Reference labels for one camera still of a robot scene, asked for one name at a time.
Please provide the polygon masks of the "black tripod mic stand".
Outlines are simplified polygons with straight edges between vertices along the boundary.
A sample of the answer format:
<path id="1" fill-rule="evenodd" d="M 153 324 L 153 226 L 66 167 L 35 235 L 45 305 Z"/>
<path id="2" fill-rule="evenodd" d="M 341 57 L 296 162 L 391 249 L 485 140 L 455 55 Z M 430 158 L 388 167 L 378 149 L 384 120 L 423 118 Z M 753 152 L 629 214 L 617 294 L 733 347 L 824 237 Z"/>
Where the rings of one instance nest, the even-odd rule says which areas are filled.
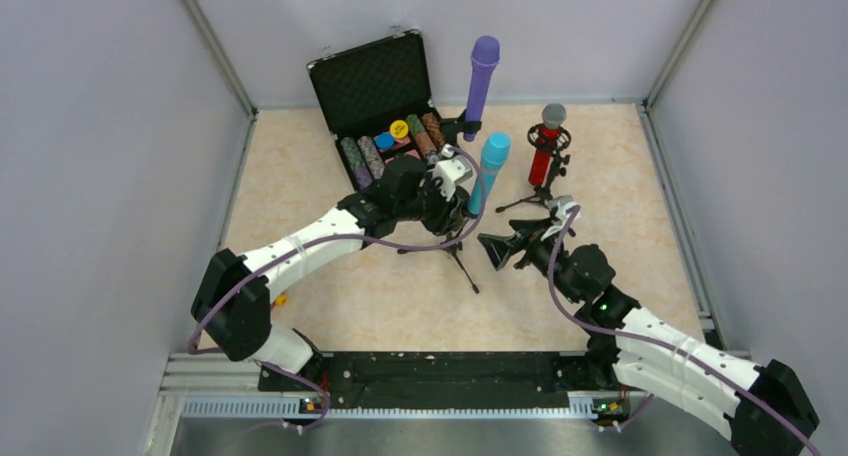
<path id="1" fill-rule="evenodd" d="M 445 235 L 445 240 L 443 241 L 443 243 L 447 243 L 448 241 L 453 240 L 455 237 L 458 237 L 459 235 L 460 235 L 460 231 L 447 233 Z M 469 274 L 467 268 L 465 267 L 465 265 L 463 264 L 463 262 L 460 259 L 462 249 L 463 249 L 463 243 L 457 242 L 457 243 L 452 244 L 450 246 L 446 246 L 444 248 L 441 248 L 441 251 L 446 252 L 447 254 L 449 254 L 453 258 L 454 262 L 457 264 L 459 269 L 462 271 L 462 273 L 465 275 L 466 279 L 468 280 L 468 283 L 470 284 L 471 289 L 474 292 L 474 294 L 480 294 L 480 289 L 479 289 L 478 285 L 474 282 L 474 280 L 472 279 L 471 275 Z M 416 252 L 416 251 L 411 251 L 411 250 L 402 249 L 402 248 L 396 250 L 396 253 L 398 255 L 405 255 L 405 254 L 409 254 L 409 253 L 412 253 L 412 252 Z"/>

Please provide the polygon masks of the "black shock mount tripod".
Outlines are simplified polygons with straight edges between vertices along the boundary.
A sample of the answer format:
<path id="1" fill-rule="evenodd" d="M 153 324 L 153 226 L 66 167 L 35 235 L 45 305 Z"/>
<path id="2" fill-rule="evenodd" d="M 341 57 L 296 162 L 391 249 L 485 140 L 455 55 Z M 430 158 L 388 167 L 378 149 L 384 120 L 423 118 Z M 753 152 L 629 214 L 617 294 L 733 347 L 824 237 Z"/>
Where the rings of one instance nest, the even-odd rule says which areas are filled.
<path id="1" fill-rule="evenodd" d="M 535 134 L 528 135 L 528 131 L 527 131 L 527 140 L 532 145 L 532 143 L 534 142 L 534 140 L 536 138 L 536 135 Z M 540 186 L 532 186 L 531 185 L 533 187 L 533 194 L 532 195 L 521 198 L 521 199 L 514 201 L 510 204 L 497 207 L 496 212 L 502 213 L 502 212 L 504 212 L 508 209 L 511 209 L 515 206 L 518 206 L 520 204 L 535 204 L 535 205 L 539 205 L 539 206 L 545 206 L 550 200 L 552 200 L 553 196 L 552 196 L 552 192 L 551 192 L 551 187 L 552 187 L 554 180 L 557 177 L 564 177 L 567 174 L 567 165 L 570 162 L 570 155 L 566 153 L 566 150 L 569 148 L 570 144 L 568 145 L 567 148 L 561 149 L 553 155 L 553 158 L 550 162 L 544 183 Z"/>

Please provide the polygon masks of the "light blue microphone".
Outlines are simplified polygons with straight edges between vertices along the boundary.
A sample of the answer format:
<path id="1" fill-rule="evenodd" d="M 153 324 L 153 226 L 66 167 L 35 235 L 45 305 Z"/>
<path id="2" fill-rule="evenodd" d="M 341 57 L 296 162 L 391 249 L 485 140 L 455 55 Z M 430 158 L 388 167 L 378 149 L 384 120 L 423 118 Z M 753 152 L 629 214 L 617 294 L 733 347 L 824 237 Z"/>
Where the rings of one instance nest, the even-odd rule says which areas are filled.
<path id="1" fill-rule="evenodd" d="M 497 175 L 509 158 L 511 138 L 503 132 L 492 133 L 485 141 L 480 155 L 480 175 L 474 183 L 468 212 L 478 216 L 483 211 L 483 205 L 488 200 Z"/>

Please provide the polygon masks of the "black round base mic stand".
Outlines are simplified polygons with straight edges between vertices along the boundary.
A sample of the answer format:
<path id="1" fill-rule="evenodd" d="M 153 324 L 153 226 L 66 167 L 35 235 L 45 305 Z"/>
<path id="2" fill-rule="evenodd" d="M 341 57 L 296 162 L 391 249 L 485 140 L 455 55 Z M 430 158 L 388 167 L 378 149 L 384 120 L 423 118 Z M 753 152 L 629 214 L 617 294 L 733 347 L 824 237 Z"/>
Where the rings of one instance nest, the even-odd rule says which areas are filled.
<path id="1" fill-rule="evenodd" d="M 445 142 L 452 146 L 459 146 L 459 135 L 470 134 L 472 138 L 481 130 L 482 122 L 479 120 L 467 120 L 466 111 L 463 110 L 459 116 L 454 118 L 443 118 L 439 121 L 439 127 Z"/>

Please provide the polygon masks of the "red glitter microphone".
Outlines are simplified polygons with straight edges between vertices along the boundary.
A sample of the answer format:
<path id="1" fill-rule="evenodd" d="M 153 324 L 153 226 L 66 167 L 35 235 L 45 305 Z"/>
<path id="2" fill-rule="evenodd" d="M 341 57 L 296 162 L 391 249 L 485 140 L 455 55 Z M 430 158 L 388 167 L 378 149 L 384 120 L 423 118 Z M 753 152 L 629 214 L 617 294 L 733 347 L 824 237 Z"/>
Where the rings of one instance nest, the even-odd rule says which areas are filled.
<path id="1" fill-rule="evenodd" d="M 562 104 L 550 103 L 542 110 L 542 122 L 528 131 L 528 135 L 536 135 L 532 143 L 536 151 L 528 175 L 532 186 L 544 183 L 553 155 L 567 148 L 571 142 L 570 133 L 563 127 L 566 117 L 566 108 Z"/>

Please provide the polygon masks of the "purple microphone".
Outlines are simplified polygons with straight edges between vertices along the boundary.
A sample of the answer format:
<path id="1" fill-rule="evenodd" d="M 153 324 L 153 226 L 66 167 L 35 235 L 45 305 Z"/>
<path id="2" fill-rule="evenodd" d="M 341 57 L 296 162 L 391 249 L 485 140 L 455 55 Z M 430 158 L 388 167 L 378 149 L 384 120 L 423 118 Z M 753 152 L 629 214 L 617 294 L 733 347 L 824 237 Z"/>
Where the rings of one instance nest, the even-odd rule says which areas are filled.
<path id="1" fill-rule="evenodd" d="M 470 56 L 471 79 L 469 83 L 463 139 L 472 142 L 482 127 L 482 113 L 485 108 L 491 78 L 500 61 L 500 43 L 489 35 L 479 37 Z"/>

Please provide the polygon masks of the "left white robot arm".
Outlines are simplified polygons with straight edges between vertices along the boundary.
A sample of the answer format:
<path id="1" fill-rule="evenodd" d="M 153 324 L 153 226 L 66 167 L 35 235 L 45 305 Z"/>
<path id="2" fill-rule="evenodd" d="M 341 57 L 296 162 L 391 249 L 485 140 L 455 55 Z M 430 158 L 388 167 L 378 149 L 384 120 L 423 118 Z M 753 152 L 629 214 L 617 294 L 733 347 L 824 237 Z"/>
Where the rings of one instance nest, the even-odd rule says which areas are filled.
<path id="1" fill-rule="evenodd" d="M 482 174 L 467 153 L 450 147 L 429 167 L 402 155 L 381 178 L 342 198 L 300 230 L 243 254 L 224 248 L 209 260 L 190 307 L 197 323 L 188 343 L 206 333 L 215 351 L 234 362 L 253 360 L 298 373 L 317 351 L 298 332 L 273 321 L 274 300 L 315 270 L 371 245 L 388 246 L 401 222 L 419 222 L 441 248 L 470 233 L 463 183 Z"/>

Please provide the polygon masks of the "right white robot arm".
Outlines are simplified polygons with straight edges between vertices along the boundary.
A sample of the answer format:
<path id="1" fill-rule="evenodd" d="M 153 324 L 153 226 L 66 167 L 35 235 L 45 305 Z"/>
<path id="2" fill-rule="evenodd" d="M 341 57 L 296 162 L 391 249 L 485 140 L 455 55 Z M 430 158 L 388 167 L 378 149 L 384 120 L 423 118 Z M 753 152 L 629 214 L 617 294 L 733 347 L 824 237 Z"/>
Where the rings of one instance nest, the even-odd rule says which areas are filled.
<path id="1" fill-rule="evenodd" d="M 509 261 L 547 279 L 557 307 L 579 304 L 570 320 L 590 335 L 602 374 L 647 391 L 714 429 L 739 455 L 819 454 L 820 424 L 796 372 L 759 364 L 693 338 L 617 288 L 596 244 L 563 247 L 569 228 L 554 218 L 513 220 L 513 234 L 477 239 L 496 269 Z"/>

